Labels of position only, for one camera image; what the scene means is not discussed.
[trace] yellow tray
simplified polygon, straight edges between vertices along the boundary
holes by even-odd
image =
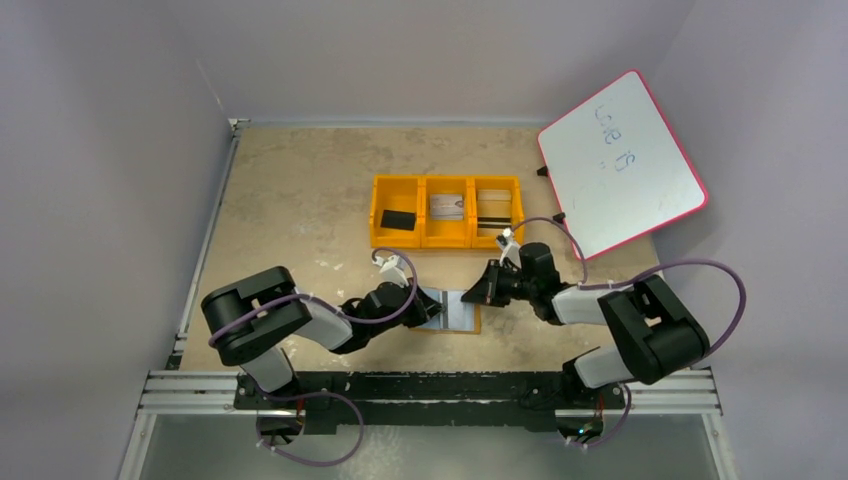
[[[475,248],[496,249],[491,230],[478,232],[477,192],[508,190],[512,225],[524,220],[521,207],[521,185],[518,177],[442,176],[442,175],[377,175],[371,193],[368,223],[372,247],[398,248]],[[462,220],[430,218],[429,198],[434,194],[459,194],[464,199]],[[383,212],[395,210],[415,214],[414,230],[381,227]],[[524,229],[516,232],[516,240],[524,240]]]

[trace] glass panel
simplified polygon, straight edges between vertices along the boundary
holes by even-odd
[[[631,416],[619,438],[586,453],[565,447],[555,433],[522,428],[371,426],[359,452],[332,468],[306,467],[257,449],[254,421],[249,416],[159,416],[142,478],[718,478],[700,415]],[[335,436],[304,436],[286,448],[330,460],[353,445],[356,433],[355,427],[340,427]]]

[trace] table surface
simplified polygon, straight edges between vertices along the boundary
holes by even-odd
[[[536,128],[279,128],[250,127],[242,135],[224,193],[199,302],[210,291],[275,265],[298,287],[332,303],[361,296],[380,277],[369,260],[368,210],[377,174],[515,175],[527,217],[558,211],[543,165]],[[551,246],[565,281],[580,263],[555,227],[535,222],[525,242]],[[493,251],[410,252],[424,286],[467,289]],[[590,282],[624,280],[657,258],[649,236],[589,261]],[[194,308],[182,370],[227,370],[207,344],[209,329]],[[310,340],[281,346],[297,370],[515,371],[559,370],[591,348],[611,342],[605,327],[555,327],[526,302],[483,307],[479,335],[410,331],[399,327],[363,350],[334,355]]]

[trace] yellow bin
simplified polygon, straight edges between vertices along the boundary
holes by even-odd
[[[480,217],[478,206],[486,213],[491,202],[478,205],[481,190],[508,191],[507,200],[498,199],[497,217]],[[462,220],[435,220],[430,217],[430,196],[457,194],[463,197]],[[383,214],[387,210],[405,217],[403,228],[387,228]],[[414,215],[414,226],[411,226]],[[475,248],[497,249],[495,236],[504,221],[509,224],[524,220],[521,185],[518,177],[443,176],[443,175],[377,175],[371,194],[369,229],[372,247],[398,248]],[[516,232],[516,240],[524,240],[524,229]]]

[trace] whiteboard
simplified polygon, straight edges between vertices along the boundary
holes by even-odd
[[[586,258],[707,203],[698,174],[636,70],[542,130],[539,147]]]

